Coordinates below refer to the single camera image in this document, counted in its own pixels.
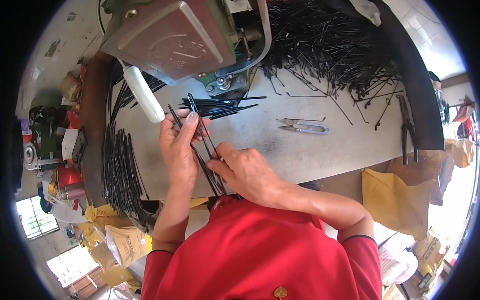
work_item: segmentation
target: gold pin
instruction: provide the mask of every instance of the gold pin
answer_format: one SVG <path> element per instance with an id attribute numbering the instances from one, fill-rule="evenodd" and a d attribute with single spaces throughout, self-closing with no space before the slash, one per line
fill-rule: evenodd
<path id="1" fill-rule="evenodd" d="M 283 297 L 287 296 L 287 290 L 283 287 L 277 287 L 276 290 L 273 292 L 273 296 L 277 297 L 279 300 L 282 300 Z"/>

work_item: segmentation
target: fingernail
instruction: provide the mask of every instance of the fingernail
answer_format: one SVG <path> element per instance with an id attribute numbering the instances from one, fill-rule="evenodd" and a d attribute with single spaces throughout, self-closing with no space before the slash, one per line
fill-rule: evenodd
<path id="1" fill-rule="evenodd" d="M 195 119 L 196 119 L 197 117 L 198 117 L 198 114 L 197 114 L 196 112 L 192 111 L 192 112 L 188 115 L 187 120 L 189 120 L 189 121 L 195 121 Z"/>

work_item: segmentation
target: green machine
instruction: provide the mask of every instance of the green machine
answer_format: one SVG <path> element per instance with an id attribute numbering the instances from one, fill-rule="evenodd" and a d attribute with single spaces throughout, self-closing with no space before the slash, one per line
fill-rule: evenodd
<path id="1" fill-rule="evenodd" d="M 32 100 L 29 112 L 32 139 L 24 147 L 27 170 L 47 170 L 64 164 L 61 142 L 65 134 L 65 115 L 61 96 L 38 96 Z"/>

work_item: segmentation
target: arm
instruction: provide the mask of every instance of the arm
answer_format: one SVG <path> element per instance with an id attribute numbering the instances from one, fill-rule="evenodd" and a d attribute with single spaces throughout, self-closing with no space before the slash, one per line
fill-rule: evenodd
<path id="1" fill-rule="evenodd" d="M 208 168 L 249 201 L 318 216 L 338 230 L 340 243 L 358 234 L 373 238 L 372 217 L 360 203 L 281 180 L 255 149 L 235 150 L 229 144 L 221 143 L 216 152 L 223 161 L 212 159 L 207 163 Z"/>
<path id="2" fill-rule="evenodd" d="M 169 176 L 165 204 L 155 223 L 152 249 L 175 252 L 185 241 L 188 212 L 193 187 L 198 176 L 198 162 L 190 142 L 201 141 L 197 130 L 198 114 L 189 109 L 177 109 L 175 114 L 183 124 L 180 129 L 171 114 L 161 122 L 160 150 Z M 208 125 L 210 120 L 203 119 Z"/>
<path id="3" fill-rule="evenodd" d="M 354 235 L 373 238 L 372 216 L 365 207 L 350 198 L 287 183 L 284 191 L 277 194 L 276 201 L 281 209 L 319 217 L 338 230 L 339 243 Z"/>

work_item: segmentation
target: pliers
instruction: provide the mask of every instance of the pliers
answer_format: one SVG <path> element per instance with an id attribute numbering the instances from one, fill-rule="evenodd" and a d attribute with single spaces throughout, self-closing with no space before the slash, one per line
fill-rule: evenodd
<path id="1" fill-rule="evenodd" d="M 412 139 L 413 144 L 413 160 L 418 162 L 419 160 L 419 151 L 417 148 L 417 137 L 415 135 L 415 129 L 413 128 L 412 123 L 410 123 L 410 114 L 408 113 L 408 106 L 403 95 L 397 95 L 398 101 L 400 102 L 400 111 L 402 112 L 402 156 L 403 164 L 408 164 L 407 156 L 407 131 L 410 132 L 410 138 Z"/>
<path id="2" fill-rule="evenodd" d="M 330 131 L 330 128 L 328 128 L 328 126 L 309 122 L 313 120 L 281 119 L 279 121 L 288 124 L 288 126 L 279 126 L 279 128 L 293 132 L 305 132 L 325 135 L 328 134 Z"/>

